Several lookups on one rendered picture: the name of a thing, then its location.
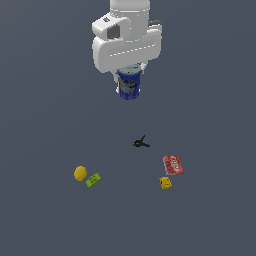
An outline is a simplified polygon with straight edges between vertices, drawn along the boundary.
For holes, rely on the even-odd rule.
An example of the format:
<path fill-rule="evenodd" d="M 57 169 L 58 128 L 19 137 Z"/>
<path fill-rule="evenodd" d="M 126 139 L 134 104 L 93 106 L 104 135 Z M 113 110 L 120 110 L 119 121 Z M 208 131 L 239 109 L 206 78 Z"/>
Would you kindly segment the blue coffee can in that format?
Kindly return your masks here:
<path fill-rule="evenodd" d="M 118 92 L 121 98 L 134 100 L 139 96 L 141 72 L 139 64 L 133 64 L 117 70 Z"/>

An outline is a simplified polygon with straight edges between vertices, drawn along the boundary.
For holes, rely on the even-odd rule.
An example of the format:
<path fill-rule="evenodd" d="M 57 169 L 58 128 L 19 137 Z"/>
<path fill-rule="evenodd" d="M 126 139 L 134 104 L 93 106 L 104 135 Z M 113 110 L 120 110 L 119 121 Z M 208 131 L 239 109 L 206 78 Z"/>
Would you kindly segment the black spring clamp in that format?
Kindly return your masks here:
<path fill-rule="evenodd" d="M 135 147 L 141 147 L 141 146 L 145 146 L 145 147 L 150 147 L 149 144 L 145 143 L 143 140 L 145 138 L 145 135 L 142 136 L 142 138 L 140 140 L 136 140 L 134 143 L 133 143 L 133 146 Z"/>

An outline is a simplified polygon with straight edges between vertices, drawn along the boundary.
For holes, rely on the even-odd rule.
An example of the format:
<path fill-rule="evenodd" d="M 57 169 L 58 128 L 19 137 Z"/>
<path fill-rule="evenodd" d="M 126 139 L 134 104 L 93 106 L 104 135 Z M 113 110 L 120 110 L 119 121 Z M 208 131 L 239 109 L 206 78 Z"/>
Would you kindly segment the green rectangular block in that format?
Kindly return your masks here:
<path fill-rule="evenodd" d="M 94 186 L 98 181 L 101 180 L 101 176 L 98 173 L 95 173 L 94 175 L 92 175 L 87 181 L 86 181 L 86 185 L 88 186 L 88 188 L 91 188 L 92 186 Z"/>

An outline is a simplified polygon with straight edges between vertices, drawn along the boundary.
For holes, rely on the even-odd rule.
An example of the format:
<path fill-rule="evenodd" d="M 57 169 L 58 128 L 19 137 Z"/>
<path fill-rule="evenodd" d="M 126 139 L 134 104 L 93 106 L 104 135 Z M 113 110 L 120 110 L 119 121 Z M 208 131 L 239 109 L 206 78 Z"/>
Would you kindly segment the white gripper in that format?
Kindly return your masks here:
<path fill-rule="evenodd" d="M 104 41 L 95 37 L 92 44 L 95 67 L 105 73 L 136 63 L 147 62 L 159 56 L 161 51 L 161 31 L 150 29 L 139 41 L 125 42 L 123 39 Z M 144 74 L 146 64 L 141 63 L 141 74 Z M 119 93 L 119 76 L 114 74 Z"/>

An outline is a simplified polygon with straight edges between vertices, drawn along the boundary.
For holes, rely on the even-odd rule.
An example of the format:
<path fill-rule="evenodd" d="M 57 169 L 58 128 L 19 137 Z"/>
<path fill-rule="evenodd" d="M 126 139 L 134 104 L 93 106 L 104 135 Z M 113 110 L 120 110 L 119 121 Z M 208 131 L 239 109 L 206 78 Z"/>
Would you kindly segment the small yellow toy block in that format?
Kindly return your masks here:
<path fill-rule="evenodd" d="M 163 189 L 169 189 L 172 186 L 172 183 L 168 177 L 160 178 L 160 185 Z"/>

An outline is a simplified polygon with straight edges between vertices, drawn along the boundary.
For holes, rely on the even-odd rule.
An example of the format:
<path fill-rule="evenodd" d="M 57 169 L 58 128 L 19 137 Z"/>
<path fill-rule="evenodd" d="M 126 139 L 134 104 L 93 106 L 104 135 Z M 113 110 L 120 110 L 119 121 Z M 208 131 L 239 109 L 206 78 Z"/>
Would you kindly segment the yellow lemon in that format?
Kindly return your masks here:
<path fill-rule="evenodd" d="M 87 169 L 84 166 L 78 166 L 74 171 L 74 177 L 77 181 L 83 181 L 87 177 Z"/>

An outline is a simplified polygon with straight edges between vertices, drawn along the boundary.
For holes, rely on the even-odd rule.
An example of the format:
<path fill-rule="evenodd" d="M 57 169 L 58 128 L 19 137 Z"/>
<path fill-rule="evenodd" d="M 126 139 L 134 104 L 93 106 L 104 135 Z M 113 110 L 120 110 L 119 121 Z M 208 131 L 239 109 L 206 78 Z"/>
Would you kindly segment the red gelatin box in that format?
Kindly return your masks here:
<path fill-rule="evenodd" d="M 167 175 L 183 174 L 183 168 L 178 155 L 164 156 L 163 163 Z"/>

